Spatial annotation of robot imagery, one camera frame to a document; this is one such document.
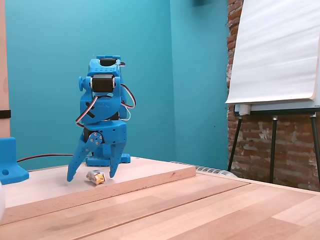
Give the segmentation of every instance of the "black easel leg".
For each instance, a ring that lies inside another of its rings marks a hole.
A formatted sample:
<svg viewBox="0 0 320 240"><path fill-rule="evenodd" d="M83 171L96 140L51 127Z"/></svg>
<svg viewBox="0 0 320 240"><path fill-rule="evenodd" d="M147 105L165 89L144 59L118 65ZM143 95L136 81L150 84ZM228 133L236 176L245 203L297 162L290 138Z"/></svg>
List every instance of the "black easel leg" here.
<svg viewBox="0 0 320 240"><path fill-rule="evenodd" d="M269 183L271 184L274 182L277 121L278 121L278 116L273 116L271 155L270 155L270 174L269 174Z"/></svg>
<svg viewBox="0 0 320 240"><path fill-rule="evenodd" d="M238 126L236 127L235 136L234 136L234 140L233 140L233 146L232 146L231 155L230 155L230 159L229 159L229 165L228 165L229 172L231 170L232 162L234 160L234 155L235 155L235 151L236 151L236 145L237 145L241 122L242 122L242 116L239 116Z"/></svg>
<svg viewBox="0 0 320 240"><path fill-rule="evenodd" d="M320 183L320 148L319 148L319 136L317 128L317 116L316 114L310 115L313 141L314 141L314 150L315 150L315 159L316 159L316 168L318 170L318 178Z"/></svg>

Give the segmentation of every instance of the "blue 3d-printed part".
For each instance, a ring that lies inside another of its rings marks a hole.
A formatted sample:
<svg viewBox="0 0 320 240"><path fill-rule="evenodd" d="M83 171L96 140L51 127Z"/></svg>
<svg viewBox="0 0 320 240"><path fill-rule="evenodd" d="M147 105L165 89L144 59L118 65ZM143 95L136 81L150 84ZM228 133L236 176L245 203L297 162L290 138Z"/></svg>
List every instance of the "blue 3d-printed part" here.
<svg viewBox="0 0 320 240"><path fill-rule="evenodd" d="M89 63L87 77L79 78L80 91L85 89L80 99L81 114L90 106L94 96L98 99L81 119L84 130L68 166L69 182L83 160L88 166L110 166L110 178L114 177L120 163L130 163L130 155L123 154L127 124L120 119L127 117L127 109L122 105L127 103L127 97L121 86L124 83L121 64L120 56L97 56ZM110 89L108 84L111 84L111 90L102 92L101 89Z"/></svg>
<svg viewBox="0 0 320 240"><path fill-rule="evenodd" d="M3 185L22 182L29 173L17 164L16 139L0 138L0 181Z"/></svg>

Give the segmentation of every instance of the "whiteboard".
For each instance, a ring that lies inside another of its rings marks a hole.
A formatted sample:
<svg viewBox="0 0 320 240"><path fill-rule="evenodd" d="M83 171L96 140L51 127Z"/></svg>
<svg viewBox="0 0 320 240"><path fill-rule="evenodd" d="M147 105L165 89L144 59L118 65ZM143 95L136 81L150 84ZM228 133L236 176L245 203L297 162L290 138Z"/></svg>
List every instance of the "whiteboard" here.
<svg viewBox="0 0 320 240"><path fill-rule="evenodd" d="M283 112L283 110L294 110L297 113L302 110L310 110L318 112L320 110L320 74L317 75L316 92L314 101L292 101L292 102L277 102L277 103L256 103L250 105L250 112L247 114L254 114L256 112ZM240 113L240 105L235 105L234 111Z"/></svg>
<svg viewBox="0 0 320 240"><path fill-rule="evenodd" d="M320 0L245 0L226 103L313 101L319 36Z"/></svg>

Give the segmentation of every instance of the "blue wall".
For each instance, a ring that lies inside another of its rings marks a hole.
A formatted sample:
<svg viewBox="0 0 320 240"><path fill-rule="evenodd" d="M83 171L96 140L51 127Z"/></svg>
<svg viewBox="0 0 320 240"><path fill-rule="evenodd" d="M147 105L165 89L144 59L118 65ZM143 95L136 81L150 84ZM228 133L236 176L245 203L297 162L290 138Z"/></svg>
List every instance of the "blue wall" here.
<svg viewBox="0 0 320 240"><path fill-rule="evenodd" d="M137 108L125 151L175 159L169 0L7 0L11 135L18 159L73 153L81 134L78 77L96 55L121 55ZM65 165L35 158L26 169Z"/></svg>
<svg viewBox="0 0 320 240"><path fill-rule="evenodd" d="M226 169L227 0L171 0L176 160Z"/></svg>
<svg viewBox="0 0 320 240"><path fill-rule="evenodd" d="M7 0L6 24L18 159L74 152L78 77L106 54L127 63L124 81L137 99L127 153L226 168L227 0Z"/></svg>

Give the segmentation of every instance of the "brick wall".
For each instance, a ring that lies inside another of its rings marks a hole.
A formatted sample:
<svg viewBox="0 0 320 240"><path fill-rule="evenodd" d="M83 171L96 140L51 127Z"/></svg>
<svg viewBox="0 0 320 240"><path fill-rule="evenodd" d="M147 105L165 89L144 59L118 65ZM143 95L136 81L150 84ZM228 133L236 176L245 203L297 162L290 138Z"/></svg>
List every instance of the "brick wall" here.
<svg viewBox="0 0 320 240"><path fill-rule="evenodd" d="M230 32L227 40L228 88L243 2L244 0L228 0ZM233 110L234 106L229 106L227 115L229 153L234 143L238 123ZM268 182L271 138L272 116L243 117L231 171L241 178ZM310 117L305 115L279 116L275 145L274 183L319 191L316 166Z"/></svg>

